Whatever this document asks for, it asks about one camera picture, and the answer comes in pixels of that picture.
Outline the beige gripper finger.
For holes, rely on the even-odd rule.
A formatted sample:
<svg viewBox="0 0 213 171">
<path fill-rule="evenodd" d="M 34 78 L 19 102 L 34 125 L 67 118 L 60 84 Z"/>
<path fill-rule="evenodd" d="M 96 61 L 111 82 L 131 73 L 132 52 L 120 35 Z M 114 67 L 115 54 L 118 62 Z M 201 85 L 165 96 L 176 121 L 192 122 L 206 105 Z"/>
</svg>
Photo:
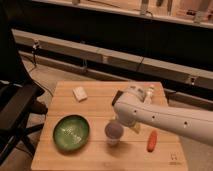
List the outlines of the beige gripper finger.
<svg viewBox="0 0 213 171">
<path fill-rule="evenodd" d="M 137 134 L 140 133 L 141 131 L 141 125 L 140 124 L 135 124 L 134 126 L 131 127 L 131 130 Z"/>
</svg>

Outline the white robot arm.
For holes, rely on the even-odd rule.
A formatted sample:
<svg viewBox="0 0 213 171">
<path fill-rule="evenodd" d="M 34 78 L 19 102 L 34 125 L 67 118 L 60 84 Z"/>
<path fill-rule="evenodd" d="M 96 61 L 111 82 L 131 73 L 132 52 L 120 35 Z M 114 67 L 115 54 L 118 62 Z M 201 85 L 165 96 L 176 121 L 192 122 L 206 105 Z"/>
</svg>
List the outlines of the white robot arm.
<svg viewBox="0 0 213 171">
<path fill-rule="evenodd" d="M 212 111 L 149 104 L 146 97 L 137 85 L 118 91 L 112 101 L 116 119 L 126 127 L 140 122 L 213 146 Z"/>
</svg>

